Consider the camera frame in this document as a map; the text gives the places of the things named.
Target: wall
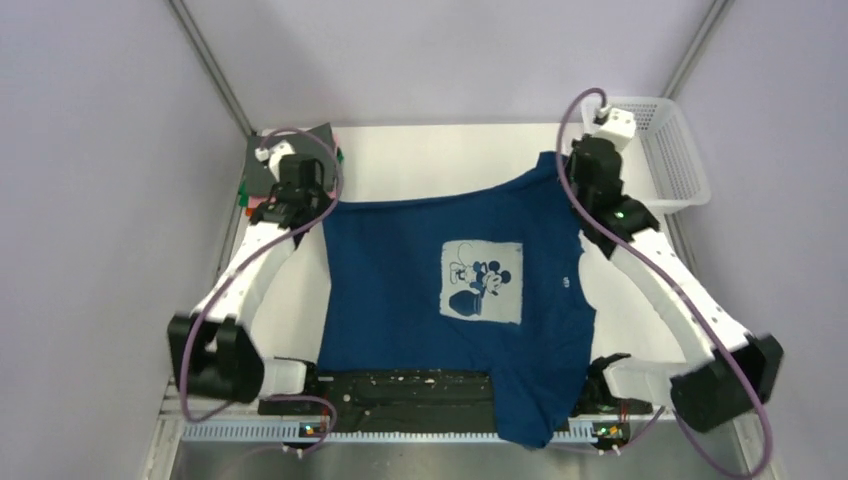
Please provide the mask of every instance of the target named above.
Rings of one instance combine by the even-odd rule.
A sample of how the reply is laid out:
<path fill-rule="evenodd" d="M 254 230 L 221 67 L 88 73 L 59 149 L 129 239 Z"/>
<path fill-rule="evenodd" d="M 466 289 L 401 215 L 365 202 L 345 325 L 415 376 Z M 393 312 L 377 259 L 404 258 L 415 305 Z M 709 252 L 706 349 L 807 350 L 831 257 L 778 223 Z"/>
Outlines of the wall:
<path fill-rule="evenodd" d="M 684 215 L 702 278 L 786 350 L 769 412 L 789 478 L 848 470 L 846 25 L 845 2 L 736 2 L 680 98 L 713 188 Z"/>
<path fill-rule="evenodd" d="M 703 0 L 185 0 L 257 130 L 554 121 L 601 84 L 658 95 Z"/>
<path fill-rule="evenodd" d="M 0 6 L 0 478 L 138 478 L 243 139 L 163 0 Z"/>

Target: green component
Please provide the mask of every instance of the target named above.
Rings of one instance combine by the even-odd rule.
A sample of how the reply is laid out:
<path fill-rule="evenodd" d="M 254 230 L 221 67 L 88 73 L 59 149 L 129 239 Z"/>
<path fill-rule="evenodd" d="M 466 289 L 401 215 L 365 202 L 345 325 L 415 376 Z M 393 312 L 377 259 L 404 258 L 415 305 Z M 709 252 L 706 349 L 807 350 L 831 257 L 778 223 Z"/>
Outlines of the green component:
<path fill-rule="evenodd" d="M 244 182 L 241 182 L 241 185 L 239 185 L 239 207 L 247 207 L 248 200 L 250 200 L 250 197 L 244 193 Z"/>

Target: white table surface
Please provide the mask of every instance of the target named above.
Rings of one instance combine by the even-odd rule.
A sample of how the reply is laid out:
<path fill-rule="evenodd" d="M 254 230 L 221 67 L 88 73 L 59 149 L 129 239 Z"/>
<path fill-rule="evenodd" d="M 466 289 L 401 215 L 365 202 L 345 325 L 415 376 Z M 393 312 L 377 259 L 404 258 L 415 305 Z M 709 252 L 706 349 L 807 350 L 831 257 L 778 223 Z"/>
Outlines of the white table surface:
<path fill-rule="evenodd" d="M 336 128 L 345 154 L 342 199 L 402 200 L 492 187 L 532 168 L 540 151 L 553 150 L 556 130 L 556 124 Z M 568 145 L 582 127 L 569 124 L 566 133 Z M 623 159 L 625 193 L 656 198 L 640 142 L 631 142 Z M 235 245 L 246 225 L 243 217 Z M 580 281 L 597 309 L 592 357 L 627 352 L 645 360 L 683 361 L 641 292 L 597 247 L 582 241 Z M 329 292 L 323 230 L 316 227 L 280 269 L 257 312 L 252 336 L 263 355 L 315 361 Z"/>

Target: connector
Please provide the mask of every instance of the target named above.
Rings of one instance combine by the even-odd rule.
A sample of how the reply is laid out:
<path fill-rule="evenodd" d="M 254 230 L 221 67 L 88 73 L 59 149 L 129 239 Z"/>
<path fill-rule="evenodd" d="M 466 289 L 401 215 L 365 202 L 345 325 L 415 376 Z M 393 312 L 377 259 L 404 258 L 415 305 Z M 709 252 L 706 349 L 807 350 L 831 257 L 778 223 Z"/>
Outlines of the connector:
<path fill-rule="evenodd" d="M 607 118 L 609 118 L 610 111 L 612 110 L 612 105 L 607 104 L 607 106 L 602 107 L 598 105 L 598 108 L 595 109 L 595 125 L 603 125 L 607 122 Z"/>
<path fill-rule="evenodd" d="M 283 157 L 286 155 L 293 155 L 294 153 L 294 148 L 285 140 L 271 147 L 271 158 L 268 160 L 268 169 L 271 170 L 271 174 L 274 175 L 274 178 L 278 182 L 280 181 L 280 162 L 283 161 Z"/>
<path fill-rule="evenodd" d="M 606 121 L 592 136 L 609 140 L 615 151 L 621 153 L 636 136 L 636 117 L 627 110 L 611 108 Z"/>
<path fill-rule="evenodd" d="M 256 159 L 260 162 L 265 162 L 271 158 L 271 152 L 269 152 L 267 148 L 257 148 L 253 153 Z"/>

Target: cable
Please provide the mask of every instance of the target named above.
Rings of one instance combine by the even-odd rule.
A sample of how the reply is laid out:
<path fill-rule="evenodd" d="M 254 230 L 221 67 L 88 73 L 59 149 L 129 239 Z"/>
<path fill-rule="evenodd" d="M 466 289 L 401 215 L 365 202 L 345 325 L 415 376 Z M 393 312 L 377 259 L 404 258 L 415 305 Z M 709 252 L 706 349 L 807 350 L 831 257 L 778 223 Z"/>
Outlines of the cable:
<path fill-rule="evenodd" d="M 338 420 L 338 417 L 339 417 L 339 414 L 336 411 L 336 407 L 333 406 L 333 404 L 330 403 L 328 400 L 325 400 L 325 399 L 320 398 L 320 397 L 314 397 L 314 396 L 311 396 L 311 395 L 273 395 L 271 397 L 268 397 L 266 400 L 269 400 L 269 401 L 272 401 L 272 402 L 302 402 L 302 401 L 307 401 L 307 402 L 312 402 L 312 403 L 319 403 L 321 405 L 324 405 L 326 408 L 328 408 L 330 410 L 331 415 L 330 415 L 330 425 L 329 425 L 329 427 L 325 430 L 324 434 L 321 435 L 321 437 L 318 438 L 317 442 L 315 442 L 314 444 L 312 444 L 309 448 L 307 448 L 305 450 L 300 450 L 300 453 L 297 454 L 299 457 L 304 457 L 304 456 L 308 455 L 309 453 L 312 453 L 316 449 L 318 449 L 320 447 L 320 445 L 322 443 L 324 443 L 324 440 L 327 439 L 327 435 L 329 435 L 330 432 L 333 431 L 333 428 L 335 428 L 336 421 Z M 238 457 L 236 457 L 226 467 L 221 469 L 217 478 L 218 479 L 225 478 L 227 476 L 227 474 L 230 473 L 230 470 L 233 469 L 233 467 L 242 463 L 248 457 L 252 457 L 254 455 L 258 455 L 260 453 L 269 452 L 269 451 L 275 451 L 275 452 L 282 451 L 283 453 L 298 452 L 298 450 L 289 449 L 286 446 L 280 447 L 279 445 L 276 445 L 276 444 L 275 445 L 261 445 L 261 446 L 258 446 L 256 448 L 253 448 L 251 450 L 248 450 L 247 452 L 243 453 L 242 455 L 239 455 Z"/>
<path fill-rule="evenodd" d="M 645 265 L 647 265 L 651 270 L 654 271 L 660 278 L 667 283 L 672 290 L 674 290 L 677 295 L 680 297 L 680 300 L 686 305 L 686 308 L 692 312 L 692 315 L 695 317 L 695 321 L 698 322 L 698 325 L 704 330 L 704 333 L 713 342 L 716 350 L 718 350 L 721 357 L 727 362 L 730 366 L 730 369 L 736 375 L 736 378 L 739 379 L 739 382 L 742 384 L 742 388 L 745 390 L 745 393 L 748 395 L 748 398 L 751 400 L 751 403 L 754 406 L 754 410 L 757 413 L 757 416 L 760 418 L 760 422 L 762 423 L 763 428 L 763 456 L 760 459 L 760 462 L 754 467 L 750 473 L 748 474 L 739 474 L 735 472 L 731 472 L 727 470 L 723 466 L 719 465 L 712 457 L 707 454 L 706 450 L 698 444 L 695 440 L 693 433 L 690 431 L 689 427 L 685 425 L 682 419 L 677 418 L 677 423 L 680 425 L 683 430 L 684 436 L 692 443 L 692 446 L 695 450 L 710 464 L 716 471 L 730 478 L 737 479 L 751 479 L 759 474 L 761 474 L 766 467 L 768 467 L 769 462 L 771 461 L 772 450 L 774 449 L 774 439 L 772 435 L 771 423 L 769 422 L 768 415 L 766 414 L 765 407 L 763 403 L 760 401 L 757 396 L 757 392 L 754 391 L 754 387 L 751 386 L 751 382 L 748 381 L 748 377 L 745 376 L 745 372 L 742 371 L 742 368 L 727 350 L 727 347 L 721 343 L 721 339 L 718 338 L 718 335 L 715 334 L 713 329 L 710 327 L 710 324 L 704 318 L 692 300 L 686 295 L 686 292 L 671 278 L 665 270 L 663 270 L 659 265 L 652 262 L 650 258 L 643 255 L 641 252 L 633 248 L 630 244 L 619 238 L 616 234 L 609 231 L 603 225 L 598 223 L 597 220 L 592 218 L 592 215 L 583 208 L 583 205 L 580 205 L 580 202 L 574 196 L 574 192 L 571 191 L 571 187 L 568 183 L 568 178 L 565 174 L 565 161 L 563 159 L 562 154 L 562 142 L 563 137 L 565 136 L 565 125 L 568 123 L 568 119 L 571 117 L 571 114 L 574 113 L 574 109 L 577 108 L 577 105 L 580 104 L 583 99 L 592 94 L 598 94 L 601 96 L 601 107 L 607 106 L 607 94 L 606 92 L 598 87 L 589 88 L 581 92 L 577 97 L 571 102 L 571 105 L 565 110 L 565 114 L 562 116 L 562 120 L 559 124 L 559 129 L 557 130 L 557 139 L 556 139 L 556 167 L 557 173 L 559 174 L 559 180 L 562 184 L 563 190 L 565 190 L 565 194 L 568 196 L 568 200 L 574 206 L 574 209 L 577 210 L 577 213 L 583 217 L 586 222 L 589 223 L 593 228 L 601 232 L 605 237 L 609 238 L 611 241 L 615 242 L 621 248 L 627 250 L 631 255 L 641 260 Z"/>
<path fill-rule="evenodd" d="M 240 263 L 232 272 L 225 274 L 225 275 L 227 275 L 227 278 L 224 280 L 224 282 L 221 284 L 221 286 L 217 290 L 215 290 L 215 292 L 209 298 L 209 301 L 200 310 L 200 313 L 197 315 L 197 318 L 195 318 L 194 323 L 191 325 L 191 329 L 189 330 L 188 338 L 186 339 L 186 348 L 183 351 L 182 363 L 180 364 L 180 381 L 179 381 L 180 410 L 182 410 L 183 417 L 185 417 L 186 421 L 188 421 L 190 423 L 199 423 L 199 422 L 203 422 L 205 420 L 208 420 L 208 419 L 214 417 L 215 415 L 217 415 L 218 413 L 220 413 L 221 411 L 223 411 L 224 409 L 226 409 L 228 406 L 230 406 L 232 404 L 232 402 L 224 402 L 219 407 L 217 407 L 217 408 L 215 408 L 215 409 L 213 409 L 209 412 L 206 412 L 205 414 L 201 415 L 200 417 L 192 416 L 191 411 L 189 410 L 189 407 L 188 407 L 188 365 L 189 365 L 189 361 L 191 361 L 191 351 L 192 351 L 192 348 L 194 346 L 194 342 L 197 338 L 197 334 L 200 331 L 200 326 L 203 324 L 203 321 L 209 316 L 209 312 L 212 311 L 212 309 L 215 307 L 215 305 L 221 299 L 221 296 L 224 294 L 224 292 L 226 292 L 227 289 L 230 288 L 230 286 L 233 284 L 233 281 L 236 279 L 236 277 L 239 274 L 241 274 L 241 272 L 243 272 L 244 269 L 247 268 L 248 265 L 250 265 L 257 258 L 261 257 L 263 254 L 267 253 L 269 250 L 271 250 L 275 246 L 279 245 L 280 243 L 288 240 L 289 238 L 294 237 L 295 235 L 299 235 L 303 232 L 306 232 L 310 228 L 312 228 L 315 225 L 317 225 L 318 223 L 320 223 L 322 220 L 327 218 L 327 215 L 329 215 L 333 210 L 335 210 L 336 206 L 339 203 L 339 197 L 341 196 L 342 189 L 344 187 L 344 177 L 342 175 L 341 165 L 339 164 L 339 161 L 336 158 L 336 155 L 333 153 L 333 149 L 330 148 L 329 145 L 324 143 L 320 138 L 318 138 L 314 134 L 312 134 L 310 132 L 306 132 L 306 131 L 301 130 L 299 128 L 278 128 L 278 129 L 272 131 L 271 133 L 269 133 L 268 135 L 266 135 L 262 139 L 262 141 L 260 142 L 260 146 L 264 147 L 265 143 L 268 141 L 268 138 L 282 134 L 282 133 L 299 133 L 301 135 L 304 135 L 307 138 L 309 138 L 310 140 L 312 140 L 312 141 L 316 142 L 318 145 L 320 145 L 329 154 L 330 158 L 333 159 L 333 162 L 335 164 L 334 165 L 335 166 L 335 173 L 336 173 L 336 175 L 335 175 L 335 177 L 336 177 L 335 191 L 337 192 L 337 194 L 335 195 L 335 197 L 333 197 L 332 202 L 327 207 L 327 209 L 324 210 L 323 213 L 321 213 L 321 215 L 319 215 L 318 217 L 316 217 L 314 220 L 310 221 L 306 225 L 303 225 L 302 227 L 296 228 L 294 230 L 289 230 L 288 232 L 286 232 L 286 233 L 280 235 L 279 237 L 271 240 L 270 242 L 268 242 L 267 244 L 263 245 L 262 247 L 257 249 L 255 252 L 253 252 L 249 257 L 244 259 L 244 261 L 242 263 Z M 318 440 L 318 442 L 315 445 L 304 450 L 303 451 L 304 454 L 313 451 L 315 448 L 318 447 L 318 445 L 323 443 L 324 439 L 327 437 L 327 435 L 329 435 L 332 432 L 333 427 L 336 424 L 336 420 L 335 420 L 336 409 L 329 401 L 327 401 L 323 398 L 313 397 L 313 396 L 309 396 L 309 395 L 274 395 L 272 397 L 269 397 L 268 400 L 275 401 L 275 402 L 289 402 L 289 401 L 292 401 L 292 402 L 294 402 L 294 401 L 317 402 L 317 403 L 320 403 L 322 405 L 327 406 L 333 412 L 333 419 L 330 422 L 330 428 L 328 428 L 324 432 L 324 434 L 320 437 L 320 439 Z"/>

